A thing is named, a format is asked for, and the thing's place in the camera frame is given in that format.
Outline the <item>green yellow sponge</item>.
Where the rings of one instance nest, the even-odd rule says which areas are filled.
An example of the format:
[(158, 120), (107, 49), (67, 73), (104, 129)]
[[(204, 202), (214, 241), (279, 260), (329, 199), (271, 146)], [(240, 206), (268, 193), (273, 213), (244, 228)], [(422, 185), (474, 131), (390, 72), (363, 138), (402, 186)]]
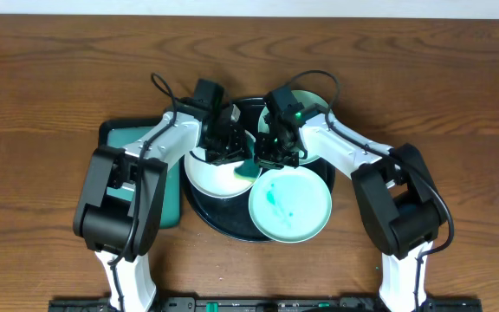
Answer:
[(237, 179), (256, 180), (261, 174), (262, 168), (253, 160), (246, 159), (240, 166), (234, 168), (234, 176)]

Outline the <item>white plate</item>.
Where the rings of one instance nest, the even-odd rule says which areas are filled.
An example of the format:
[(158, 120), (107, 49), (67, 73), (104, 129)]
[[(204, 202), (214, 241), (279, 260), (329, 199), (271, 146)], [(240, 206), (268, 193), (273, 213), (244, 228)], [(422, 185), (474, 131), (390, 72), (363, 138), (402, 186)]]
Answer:
[(233, 198), (248, 191), (256, 180), (237, 179), (234, 168), (243, 161), (214, 166), (203, 162), (204, 149), (197, 147), (185, 155), (185, 174), (191, 185), (212, 198)]

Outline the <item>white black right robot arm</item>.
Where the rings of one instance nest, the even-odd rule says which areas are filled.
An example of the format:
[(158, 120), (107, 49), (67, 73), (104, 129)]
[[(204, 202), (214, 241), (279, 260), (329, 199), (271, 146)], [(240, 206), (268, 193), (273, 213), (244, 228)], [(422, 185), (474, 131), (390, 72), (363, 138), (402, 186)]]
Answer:
[(380, 300), (390, 311), (423, 310), (425, 262), (450, 246), (455, 225), (415, 146), (369, 140), (315, 105), (272, 113), (255, 153), (269, 173), (296, 169), (312, 153), (351, 179), (363, 226), (382, 254)]

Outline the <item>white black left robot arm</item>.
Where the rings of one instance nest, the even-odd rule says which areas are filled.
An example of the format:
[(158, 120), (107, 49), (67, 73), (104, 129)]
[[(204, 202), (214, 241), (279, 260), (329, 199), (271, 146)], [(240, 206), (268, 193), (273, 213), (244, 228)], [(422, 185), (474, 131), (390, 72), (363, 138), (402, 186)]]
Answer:
[(174, 101), (156, 126), (121, 147), (98, 146), (73, 219), (106, 271), (115, 311), (147, 311), (157, 295), (147, 253), (160, 228), (167, 174), (202, 148), (212, 165), (250, 157), (241, 112), (233, 104)]

